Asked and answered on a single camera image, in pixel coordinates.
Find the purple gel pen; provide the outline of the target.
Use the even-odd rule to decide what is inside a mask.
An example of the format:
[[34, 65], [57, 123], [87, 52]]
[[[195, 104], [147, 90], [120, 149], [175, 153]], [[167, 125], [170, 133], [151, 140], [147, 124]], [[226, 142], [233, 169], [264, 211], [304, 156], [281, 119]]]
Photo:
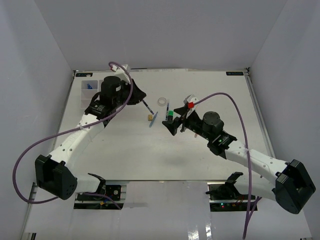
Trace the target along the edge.
[[148, 111], [149, 111], [152, 115], [155, 114], [155, 113], [152, 111], [152, 109], [149, 107], [149, 105], [146, 103], [145, 100], [142, 100], [142, 103], [144, 104], [144, 106], [148, 109]]

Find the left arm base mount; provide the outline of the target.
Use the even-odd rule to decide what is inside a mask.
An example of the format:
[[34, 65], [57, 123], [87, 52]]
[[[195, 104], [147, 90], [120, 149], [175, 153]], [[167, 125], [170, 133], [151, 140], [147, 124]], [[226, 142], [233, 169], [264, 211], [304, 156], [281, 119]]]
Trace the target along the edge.
[[121, 210], [126, 199], [125, 185], [109, 184], [97, 195], [77, 194], [73, 208], [76, 210]]

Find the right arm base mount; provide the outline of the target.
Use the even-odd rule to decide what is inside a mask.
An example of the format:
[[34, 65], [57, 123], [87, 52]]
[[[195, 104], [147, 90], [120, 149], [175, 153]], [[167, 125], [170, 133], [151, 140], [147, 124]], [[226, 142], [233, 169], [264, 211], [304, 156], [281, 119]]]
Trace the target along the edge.
[[236, 190], [235, 184], [242, 172], [232, 173], [226, 181], [208, 182], [208, 190], [205, 192], [209, 198], [210, 211], [214, 212], [246, 212], [248, 195]]

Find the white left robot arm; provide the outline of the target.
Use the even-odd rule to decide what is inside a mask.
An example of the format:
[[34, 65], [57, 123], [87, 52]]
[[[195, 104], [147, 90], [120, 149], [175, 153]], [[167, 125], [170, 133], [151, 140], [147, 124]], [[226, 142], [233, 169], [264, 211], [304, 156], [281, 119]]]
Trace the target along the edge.
[[106, 181], [94, 173], [76, 175], [73, 171], [78, 158], [90, 142], [102, 132], [125, 105], [139, 104], [146, 93], [135, 82], [127, 83], [117, 76], [107, 76], [101, 83], [77, 127], [48, 156], [39, 155], [35, 160], [36, 183], [41, 189], [67, 200], [74, 193], [89, 193], [99, 200], [105, 196]]

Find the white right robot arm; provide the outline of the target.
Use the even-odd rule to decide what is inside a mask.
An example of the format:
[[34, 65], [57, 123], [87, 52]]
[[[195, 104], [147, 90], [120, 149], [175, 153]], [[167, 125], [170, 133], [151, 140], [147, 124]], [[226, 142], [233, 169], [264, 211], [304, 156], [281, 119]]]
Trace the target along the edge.
[[216, 156], [238, 163], [257, 173], [257, 179], [248, 181], [249, 193], [273, 200], [291, 214], [298, 214], [315, 193], [316, 187], [305, 165], [293, 159], [284, 161], [272, 158], [254, 149], [248, 149], [235, 136], [224, 131], [224, 122], [214, 111], [202, 118], [186, 107], [174, 109], [178, 114], [162, 124], [175, 136], [186, 129], [208, 141], [207, 147]]

